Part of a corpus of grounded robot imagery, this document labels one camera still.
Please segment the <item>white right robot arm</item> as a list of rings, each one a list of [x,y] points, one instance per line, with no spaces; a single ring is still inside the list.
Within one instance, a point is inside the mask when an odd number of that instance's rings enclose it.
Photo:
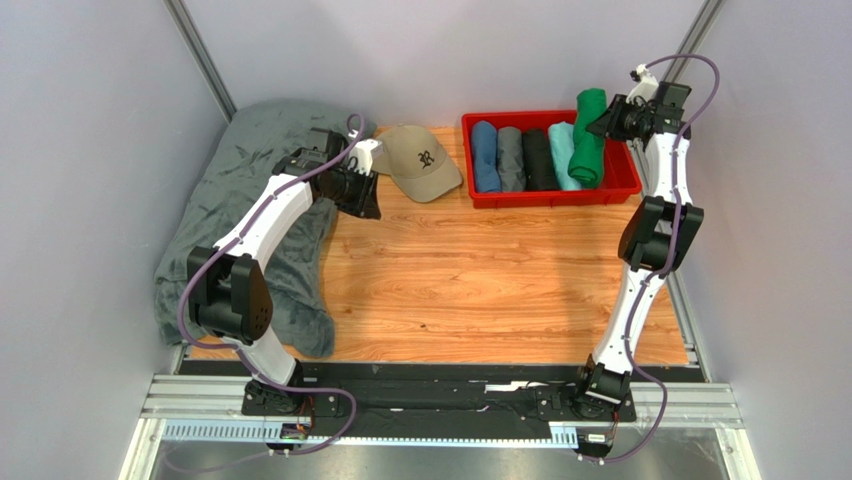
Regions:
[[[600,140],[641,141],[653,166],[646,195],[618,245],[622,283],[607,329],[580,370],[571,408],[581,418],[613,415],[627,402],[634,352],[654,299],[683,261],[704,219],[686,187],[691,129],[682,116],[690,87],[662,82],[617,95],[583,131]]]

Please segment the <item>green t-shirt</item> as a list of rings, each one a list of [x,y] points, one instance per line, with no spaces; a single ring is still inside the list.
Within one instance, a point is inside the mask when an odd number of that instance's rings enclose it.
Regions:
[[[569,160],[568,173],[584,189],[596,189],[604,177],[605,139],[590,133],[587,128],[605,113],[607,95],[603,89],[590,88],[580,92],[576,100],[574,152]]]

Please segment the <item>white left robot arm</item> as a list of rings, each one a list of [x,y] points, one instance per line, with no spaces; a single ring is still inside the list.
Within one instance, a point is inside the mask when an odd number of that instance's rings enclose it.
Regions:
[[[381,141],[352,130],[313,128],[306,145],[281,158],[248,212],[211,247],[187,258],[188,283],[179,300],[179,327],[188,322],[221,339],[254,370],[246,398],[284,415],[312,403],[299,362],[272,330],[273,300],[264,273],[297,219],[320,198],[362,219],[381,217],[375,162]]]

